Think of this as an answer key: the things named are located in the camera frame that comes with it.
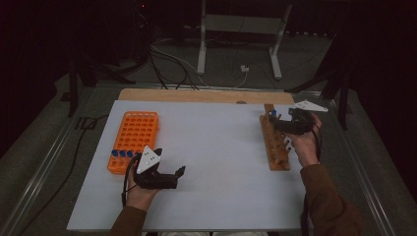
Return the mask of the person's right hand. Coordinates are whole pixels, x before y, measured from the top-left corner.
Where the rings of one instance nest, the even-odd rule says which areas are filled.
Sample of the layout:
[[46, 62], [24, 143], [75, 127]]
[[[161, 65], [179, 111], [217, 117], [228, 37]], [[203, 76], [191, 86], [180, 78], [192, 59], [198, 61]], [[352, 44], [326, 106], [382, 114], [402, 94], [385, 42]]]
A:
[[320, 163], [320, 129], [322, 122], [316, 114], [312, 113], [311, 116], [313, 117], [315, 124], [310, 132], [303, 135], [287, 134], [287, 137], [291, 140], [292, 146], [295, 148], [295, 152], [298, 155], [298, 160], [302, 167]]

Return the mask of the black tripod stand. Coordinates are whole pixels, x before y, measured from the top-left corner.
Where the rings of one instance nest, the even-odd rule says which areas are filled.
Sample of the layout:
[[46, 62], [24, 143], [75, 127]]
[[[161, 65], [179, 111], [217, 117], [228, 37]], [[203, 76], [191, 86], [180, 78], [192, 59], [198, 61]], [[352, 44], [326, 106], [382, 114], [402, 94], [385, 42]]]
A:
[[78, 79], [86, 81], [88, 87], [93, 87], [96, 84], [96, 79], [93, 77], [92, 69], [97, 69], [99, 72], [108, 76], [121, 84], [132, 85], [134, 82], [129, 81], [116, 72], [110, 70], [108, 67], [102, 65], [96, 60], [92, 59], [86, 54], [68, 56], [69, 59], [69, 102], [70, 108], [68, 116], [72, 117], [79, 105], [78, 99]]
[[347, 63], [341, 63], [295, 88], [287, 88], [285, 92], [299, 93], [322, 81], [327, 81], [321, 91], [323, 99], [333, 99], [339, 93], [337, 119], [340, 126], [346, 130], [347, 98], [350, 82], [350, 69]]

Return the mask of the wooden test tube rack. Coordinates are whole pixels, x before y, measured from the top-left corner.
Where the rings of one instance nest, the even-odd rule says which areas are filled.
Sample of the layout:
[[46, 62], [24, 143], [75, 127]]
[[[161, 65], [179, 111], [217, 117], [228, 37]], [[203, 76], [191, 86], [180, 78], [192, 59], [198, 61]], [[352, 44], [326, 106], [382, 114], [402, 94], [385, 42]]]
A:
[[271, 171], [289, 171], [289, 150], [286, 148], [285, 136], [276, 130], [268, 120], [269, 112], [274, 109], [272, 104], [264, 105], [265, 113], [260, 116], [260, 122], [268, 157], [268, 166]]

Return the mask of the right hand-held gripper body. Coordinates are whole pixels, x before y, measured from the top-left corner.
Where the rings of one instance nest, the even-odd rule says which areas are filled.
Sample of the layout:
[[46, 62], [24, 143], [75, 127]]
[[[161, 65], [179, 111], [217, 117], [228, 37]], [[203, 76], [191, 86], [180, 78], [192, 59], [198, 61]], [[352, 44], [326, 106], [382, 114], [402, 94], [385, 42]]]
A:
[[286, 119], [278, 118], [283, 120], [285, 124], [275, 126], [275, 128], [280, 132], [293, 135], [303, 135], [313, 129], [313, 125], [315, 124], [315, 121], [311, 116], [313, 112], [328, 112], [327, 108], [308, 100], [296, 102], [289, 108], [298, 108], [297, 114], [293, 116], [288, 114]]

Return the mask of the dark equipment rack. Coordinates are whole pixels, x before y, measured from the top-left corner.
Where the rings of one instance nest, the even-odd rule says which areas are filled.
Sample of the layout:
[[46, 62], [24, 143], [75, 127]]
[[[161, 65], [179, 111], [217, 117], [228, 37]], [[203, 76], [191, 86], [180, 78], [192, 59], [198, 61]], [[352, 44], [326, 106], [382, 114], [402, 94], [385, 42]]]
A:
[[149, 54], [153, 26], [149, 0], [131, 0], [133, 10], [134, 59], [143, 63]]

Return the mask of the white metal stand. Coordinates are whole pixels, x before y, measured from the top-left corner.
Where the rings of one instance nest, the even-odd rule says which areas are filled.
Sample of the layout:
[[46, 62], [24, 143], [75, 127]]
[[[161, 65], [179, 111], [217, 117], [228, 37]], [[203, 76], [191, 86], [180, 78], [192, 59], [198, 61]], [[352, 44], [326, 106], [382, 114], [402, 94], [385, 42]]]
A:
[[197, 63], [197, 74], [202, 76], [206, 69], [206, 33], [207, 31], [245, 32], [273, 34], [275, 44], [268, 50], [268, 56], [276, 80], [282, 78], [277, 52], [283, 39], [292, 5], [287, 3], [280, 18], [263, 18], [249, 16], [218, 15], [207, 12], [207, 0], [202, 0], [200, 50]]

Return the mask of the orange plastic tube rack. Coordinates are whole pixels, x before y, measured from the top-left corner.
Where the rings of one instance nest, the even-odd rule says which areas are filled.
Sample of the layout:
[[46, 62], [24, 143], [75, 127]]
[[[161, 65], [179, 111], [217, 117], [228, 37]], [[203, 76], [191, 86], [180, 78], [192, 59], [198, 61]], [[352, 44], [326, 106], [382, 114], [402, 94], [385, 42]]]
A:
[[[107, 169], [112, 174], [122, 175], [131, 159], [142, 152], [145, 146], [154, 147], [158, 132], [158, 114], [154, 111], [127, 111], [122, 118], [113, 149], [118, 150], [118, 157], [110, 153]], [[126, 151], [126, 157], [121, 157], [120, 150]], [[127, 151], [134, 153], [127, 156]]]

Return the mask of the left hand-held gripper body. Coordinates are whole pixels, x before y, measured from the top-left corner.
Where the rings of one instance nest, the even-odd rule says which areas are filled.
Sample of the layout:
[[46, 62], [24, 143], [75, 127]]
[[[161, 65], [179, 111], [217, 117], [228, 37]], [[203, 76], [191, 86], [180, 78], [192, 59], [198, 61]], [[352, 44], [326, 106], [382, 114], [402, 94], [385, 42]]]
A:
[[159, 173], [157, 168], [160, 163], [160, 156], [155, 154], [154, 149], [145, 146], [140, 154], [140, 160], [134, 173], [134, 181], [142, 189], [176, 189], [178, 178], [175, 174]]

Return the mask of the white board sheet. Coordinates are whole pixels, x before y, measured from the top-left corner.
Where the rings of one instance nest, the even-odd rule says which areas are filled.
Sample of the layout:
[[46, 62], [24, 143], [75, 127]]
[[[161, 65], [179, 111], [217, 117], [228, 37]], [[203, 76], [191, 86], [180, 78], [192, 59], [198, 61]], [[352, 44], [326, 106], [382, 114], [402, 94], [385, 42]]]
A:
[[272, 171], [260, 104], [114, 102], [68, 222], [73, 231], [106, 231], [122, 209], [123, 178], [107, 169], [125, 112], [154, 111], [159, 170], [185, 169], [174, 190], [162, 190], [146, 231], [296, 230], [305, 195], [296, 153], [287, 171]]

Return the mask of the person's left hand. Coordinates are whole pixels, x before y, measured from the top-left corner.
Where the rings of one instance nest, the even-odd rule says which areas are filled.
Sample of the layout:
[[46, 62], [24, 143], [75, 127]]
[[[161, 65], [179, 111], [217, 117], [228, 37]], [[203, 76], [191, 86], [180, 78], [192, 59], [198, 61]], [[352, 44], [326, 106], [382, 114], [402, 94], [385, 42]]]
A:
[[149, 207], [158, 193], [158, 190], [142, 189], [134, 181], [134, 174], [131, 173], [128, 178], [128, 188], [126, 205], [143, 211], [148, 211]]

